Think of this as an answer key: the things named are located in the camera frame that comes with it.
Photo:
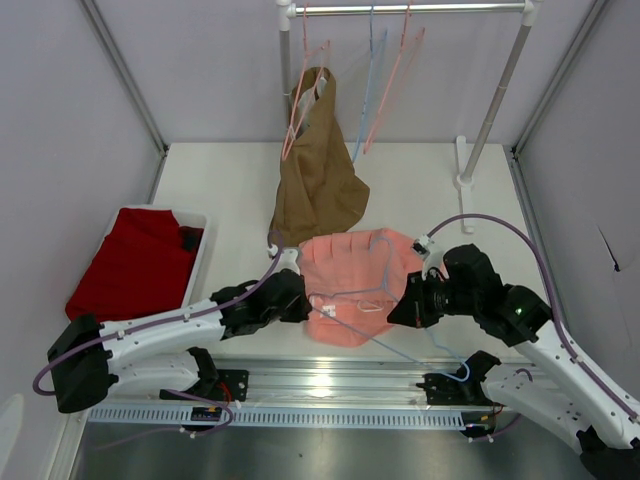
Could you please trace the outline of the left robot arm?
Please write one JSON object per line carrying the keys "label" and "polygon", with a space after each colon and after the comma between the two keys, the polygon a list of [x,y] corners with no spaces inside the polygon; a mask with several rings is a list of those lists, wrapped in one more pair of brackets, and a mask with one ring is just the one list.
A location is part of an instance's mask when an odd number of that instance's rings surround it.
{"label": "left robot arm", "polygon": [[127,321],[72,321],[47,352],[53,394],[64,414],[113,395],[216,399],[219,374],[210,348],[274,321],[301,323],[311,305],[304,278],[283,269],[225,287],[188,307]]}

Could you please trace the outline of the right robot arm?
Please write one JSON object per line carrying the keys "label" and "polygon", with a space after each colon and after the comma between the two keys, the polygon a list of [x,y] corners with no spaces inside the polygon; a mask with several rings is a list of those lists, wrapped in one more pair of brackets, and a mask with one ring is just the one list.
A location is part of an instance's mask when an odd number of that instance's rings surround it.
{"label": "right robot arm", "polygon": [[639,402],[617,386],[552,318],[535,292],[505,284],[473,244],[447,251],[444,267],[408,275],[405,293],[387,320],[427,329],[446,315],[468,316],[488,335],[514,348],[559,388],[553,393],[496,357],[478,351],[456,380],[474,405],[504,405],[552,433],[579,455],[597,479],[639,476]]}

